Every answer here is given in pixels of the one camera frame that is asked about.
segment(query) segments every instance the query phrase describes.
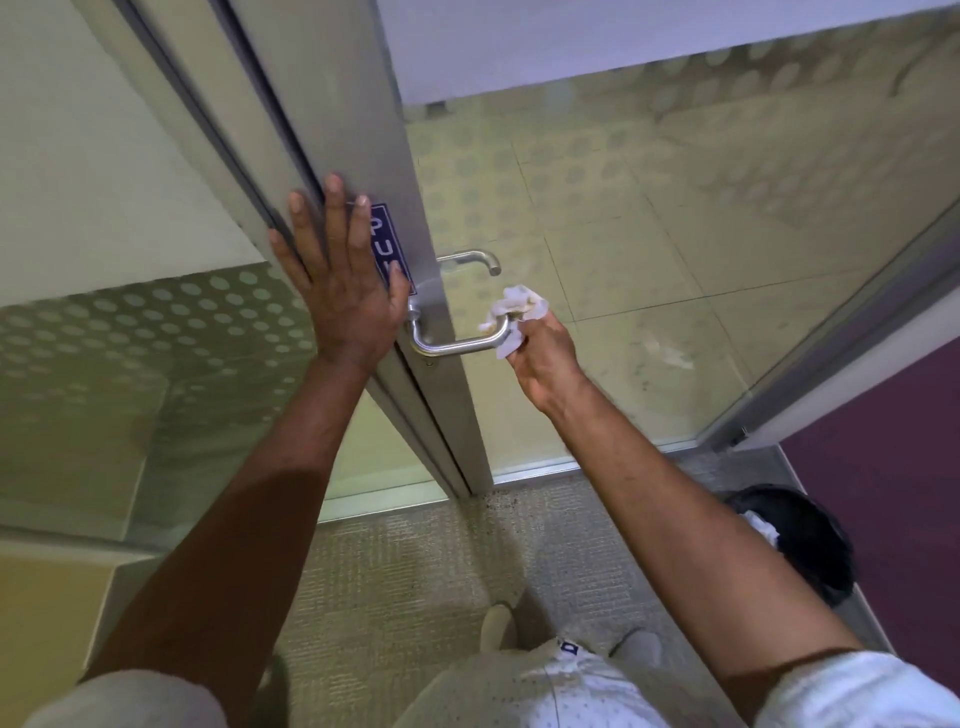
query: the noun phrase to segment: push sign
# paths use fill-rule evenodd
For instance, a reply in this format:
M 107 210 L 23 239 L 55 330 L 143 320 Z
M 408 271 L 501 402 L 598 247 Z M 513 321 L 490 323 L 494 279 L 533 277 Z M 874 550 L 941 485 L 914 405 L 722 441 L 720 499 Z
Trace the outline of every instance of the push sign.
M 415 295 L 417 287 L 410 277 L 410 269 L 407 268 L 407 261 L 403 259 L 403 251 L 400 249 L 399 243 L 396 242 L 396 233 L 394 232 L 394 224 L 390 220 L 390 213 L 383 203 L 370 207 L 370 234 L 373 257 L 376 258 L 376 268 L 380 271 L 383 282 L 388 286 L 390 285 L 390 264 L 395 260 L 400 264 L 403 275 L 410 281 L 410 295 Z

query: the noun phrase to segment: door handle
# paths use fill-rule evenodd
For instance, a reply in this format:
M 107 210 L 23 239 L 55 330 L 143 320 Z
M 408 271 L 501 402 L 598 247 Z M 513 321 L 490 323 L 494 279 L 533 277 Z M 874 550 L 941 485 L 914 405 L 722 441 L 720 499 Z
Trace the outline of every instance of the door handle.
M 458 251 L 456 253 L 451 253 L 450 255 L 441 255 L 437 258 L 437 262 L 454 262 L 457 265 L 465 265 L 467 263 L 483 263 L 487 266 L 487 270 L 490 271 L 491 276 L 499 276 L 503 271 L 503 268 L 500 267 L 500 261 L 497 260 L 496 255 L 490 251 Z
M 503 270 L 496 255 L 481 250 L 459 251 L 450 255 L 441 255 L 437 258 L 437 262 L 454 262 L 457 265 L 483 263 L 487 266 L 491 276 L 499 276 Z M 420 328 L 420 307 L 415 301 L 410 301 L 407 304 L 407 321 L 410 324 L 410 342 L 414 351 L 421 356 L 458 356 L 465 353 L 482 352 L 486 349 L 496 349 L 510 335 L 510 317 L 497 316 L 496 329 L 487 336 L 474 336 L 449 344 L 430 344 L 423 340 L 423 331 Z

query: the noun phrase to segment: forearm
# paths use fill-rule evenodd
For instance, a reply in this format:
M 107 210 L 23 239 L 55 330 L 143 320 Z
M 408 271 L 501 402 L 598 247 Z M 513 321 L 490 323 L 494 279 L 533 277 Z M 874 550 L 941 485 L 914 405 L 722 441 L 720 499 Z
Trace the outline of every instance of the forearm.
M 751 719 L 791 666 L 861 648 L 783 557 L 584 378 L 551 420 L 651 585 Z
M 316 360 L 266 438 L 124 613 L 85 679 L 151 669 L 203 685 L 239 724 L 300 581 L 367 374 Z

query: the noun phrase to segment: sneaker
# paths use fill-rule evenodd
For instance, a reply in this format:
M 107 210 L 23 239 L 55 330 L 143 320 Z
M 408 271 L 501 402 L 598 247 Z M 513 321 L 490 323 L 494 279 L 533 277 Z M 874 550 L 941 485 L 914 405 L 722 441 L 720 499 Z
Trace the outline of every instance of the sneaker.
M 494 604 L 483 617 L 480 627 L 480 654 L 516 649 L 514 613 L 503 602 Z
M 663 643 L 653 632 L 634 629 L 610 651 L 610 657 L 635 667 L 660 667 Z

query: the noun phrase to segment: hand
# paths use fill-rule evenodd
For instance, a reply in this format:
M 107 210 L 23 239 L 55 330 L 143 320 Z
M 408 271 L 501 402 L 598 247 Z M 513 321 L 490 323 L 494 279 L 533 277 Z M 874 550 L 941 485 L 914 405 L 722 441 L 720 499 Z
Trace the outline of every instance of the hand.
M 318 357 L 348 362 L 369 375 L 396 340 L 407 313 L 410 283 L 394 263 L 389 295 L 384 290 L 370 246 L 370 199 L 357 197 L 348 225 L 343 180 L 330 175 L 324 186 L 329 259 L 299 192 L 290 193 L 290 214 L 302 265 L 279 232 L 270 231 L 270 242 L 313 319 Z
M 547 417 L 559 414 L 566 399 L 588 382 L 573 339 L 552 311 L 519 327 L 526 339 L 507 361 L 527 399 Z

